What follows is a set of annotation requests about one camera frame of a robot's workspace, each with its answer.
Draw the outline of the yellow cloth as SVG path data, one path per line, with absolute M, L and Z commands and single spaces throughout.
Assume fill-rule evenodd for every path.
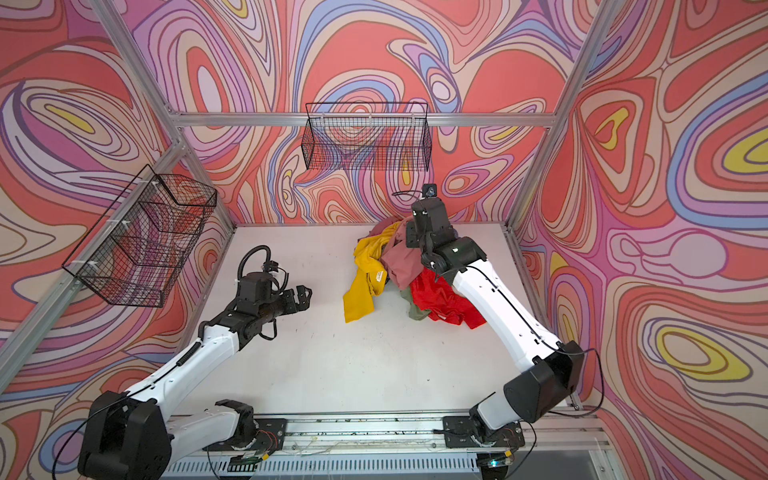
M 399 225 L 400 221 L 396 221 L 384 228 L 378 235 L 360 239 L 355 246 L 353 257 L 356 274 L 351 286 L 343 296 L 346 323 L 358 321 L 374 312 L 374 298 L 383 292 L 388 278 L 381 257 Z

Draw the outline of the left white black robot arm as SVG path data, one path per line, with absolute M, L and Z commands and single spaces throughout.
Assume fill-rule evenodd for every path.
M 304 312 L 312 291 L 290 288 L 269 272 L 237 280 L 235 298 L 198 337 L 156 372 L 124 392 L 107 391 L 91 405 L 82 427 L 77 471 L 90 479 L 158 479 L 182 458 L 222 443 L 247 449 L 259 427 L 252 406 L 231 399 L 180 420 L 172 415 L 201 382 L 281 316 Z

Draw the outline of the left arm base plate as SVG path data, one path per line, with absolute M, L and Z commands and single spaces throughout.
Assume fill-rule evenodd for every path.
M 256 429 L 245 440 L 225 440 L 203 448 L 206 452 L 254 452 L 273 454 L 283 449 L 288 420 L 286 418 L 256 418 Z

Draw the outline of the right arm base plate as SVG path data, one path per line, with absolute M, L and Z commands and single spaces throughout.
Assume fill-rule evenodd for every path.
M 433 432 L 443 436 L 448 448 L 505 448 L 516 451 L 526 444 L 519 423 L 509 423 L 492 430 L 468 415 L 444 416 L 442 426 Z

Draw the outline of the dusty pink cloth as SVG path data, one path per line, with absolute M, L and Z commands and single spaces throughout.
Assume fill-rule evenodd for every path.
M 421 250 L 410 248 L 406 244 L 408 220 L 399 223 L 380 257 L 392 282 L 399 290 L 404 290 L 421 274 Z

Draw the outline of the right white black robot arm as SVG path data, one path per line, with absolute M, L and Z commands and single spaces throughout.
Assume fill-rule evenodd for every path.
M 406 244 L 421 251 L 425 269 L 467 299 L 506 347 L 518 375 L 469 410 L 477 441 L 509 424 L 535 423 L 575 393 L 585 352 L 545 328 L 506 287 L 486 253 L 454 229 L 443 201 L 424 198 L 411 206 Z

